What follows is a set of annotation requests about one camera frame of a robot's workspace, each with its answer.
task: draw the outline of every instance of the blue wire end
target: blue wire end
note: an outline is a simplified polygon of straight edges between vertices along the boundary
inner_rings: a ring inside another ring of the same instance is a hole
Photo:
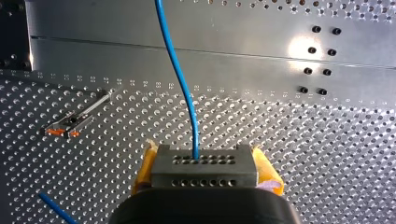
[[[43,200],[44,203],[46,203],[59,217],[61,217],[64,221],[66,221],[69,224],[77,224],[77,222],[71,218],[69,215],[66,214],[64,210],[62,210],[58,204],[53,202],[49,196],[45,193],[39,193],[38,197],[40,197],[41,200]]]
[[[172,65],[175,69],[178,82],[181,90],[183,91],[184,98],[186,98],[187,108],[189,109],[191,127],[192,127],[192,157],[195,160],[199,159],[199,135],[198,135],[198,122],[195,116],[194,104],[190,96],[189,86],[184,79],[183,72],[181,71],[180,64],[178,63],[175,48],[172,44],[172,38],[169,34],[168,25],[166,23],[165,13],[163,12],[163,0],[155,0],[155,7],[157,9],[158,20],[160,22],[161,31],[163,32],[163,41],[168,49],[168,54],[171,59]]]

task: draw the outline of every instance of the screw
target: screw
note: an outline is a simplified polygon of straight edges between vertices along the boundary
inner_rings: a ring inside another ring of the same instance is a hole
[[[323,75],[325,75],[325,76],[330,76],[332,74],[332,70],[330,70],[330,69],[325,69],[325,70],[323,70]]]
[[[306,73],[307,75],[311,75],[311,74],[312,74],[312,69],[310,69],[310,68],[305,68],[305,69],[304,69],[304,73]]]
[[[327,95],[327,91],[325,89],[318,89],[318,94]]]
[[[327,54],[329,54],[330,56],[335,56],[335,54],[337,54],[337,50],[335,50],[335,49],[329,49],[329,50],[327,51]]]
[[[341,34],[341,29],[340,28],[334,28],[334,29],[332,29],[332,33],[334,35],[340,35]]]
[[[298,90],[300,93],[308,93],[308,88],[307,87],[300,87],[300,89]]]
[[[320,31],[321,31],[320,26],[314,26],[314,27],[312,27],[312,32],[314,32],[314,33],[319,33]]]
[[[316,53],[316,52],[317,52],[317,49],[311,47],[311,48],[308,49],[308,52],[310,52],[310,53]]]

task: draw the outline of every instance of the metal sheet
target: metal sheet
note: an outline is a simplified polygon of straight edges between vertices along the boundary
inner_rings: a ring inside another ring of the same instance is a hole
[[[396,65],[395,7],[389,0],[240,3],[238,7],[236,1],[165,1],[176,48]],[[29,3],[29,13],[32,35],[163,46],[154,1],[34,1]],[[311,31],[314,25],[322,27],[319,34]],[[342,33],[333,35],[334,27]],[[317,53],[308,53],[309,47],[317,48]],[[328,49],[336,49],[336,56],[329,56]]]
[[[32,78],[61,82],[80,88],[121,86],[144,83],[148,90],[179,90],[165,49],[123,45],[34,40],[35,66],[41,71]],[[192,93],[249,96],[257,102],[332,102],[343,105],[395,105],[393,88],[396,72],[361,66],[276,60],[180,50]],[[304,69],[313,69],[312,75]],[[332,70],[331,76],[322,74]],[[307,87],[308,94],[298,92]],[[328,91],[317,94],[318,88]]]
[[[175,148],[190,142],[183,134],[190,125],[179,91],[148,90],[143,83],[125,87],[96,114],[90,130],[66,141],[39,137],[37,129],[87,97],[6,80],[0,141],[17,223],[59,222],[37,199],[39,191],[80,223],[105,223],[130,194],[146,138]],[[202,146],[261,145],[286,181],[285,197],[306,223],[394,222],[393,109],[255,103],[248,96],[206,91],[201,96]]]
[[[306,223],[394,223],[394,3],[211,2],[165,5],[203,148],[261,145]],[[79,223],[106,223],[130,194],[147,138],[191,145],[153,3],[27,5],[36,71],[0,71],[4,202],[15,223],[58,223],[36,196],[45,191]],[[322,31],[312,33],[313,25]],[[333,27],[343,33],[330,34]],[[309,55],[312,43],[338,54]],[[325,68],[331,76],[321,74]],[[309,93],[298,93],[299,86]],[[38,135],[55,114],[87,106],[86,93],[97,88],[118,94],[80,138]]]

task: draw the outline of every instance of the perforated metal panel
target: perforated metal panel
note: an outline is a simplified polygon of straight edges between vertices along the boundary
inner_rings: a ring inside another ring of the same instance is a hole
[[[315,4],[166,1],[201,144],[261,145],[304,223],[395,223],[394,2]],[[61,222],[37,198],[45,191],[79,223],[106,223],[130,195],[147,138],[191,147],[154,4],[27,6],[35,71],[0,76],[2,216]],[[334,27],[342,33],[333,35]],[[297,92],[301,86],[309,92]],[[98,88],[117,95],[81,137],[38,135],[55,114],[89,105]]]

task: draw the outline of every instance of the screw hole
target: screw hole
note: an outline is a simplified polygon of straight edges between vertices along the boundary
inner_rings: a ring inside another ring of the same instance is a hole
[[[177,187],[178,186],[178,181],[177,180],[172,180],[172,186]]]
[[[235,187],[235,186],[236,186],[236,180],[230,180],[230,181],[228,181],[228,186],[230,186],[230,187]]]
[[[227,185],[227,181],[225,181],[225,180],[220,180],[220,181],[219,181],[219,185],[220,185],[221,187],[224,187],[224,186]]]
[[[207,180],[201,180],[200,181],[201,187],[206,187],[207,186]]]
[[[218,184],[218,181],[216,180],[210,180],[209,185],[210,187],[215,187]]]

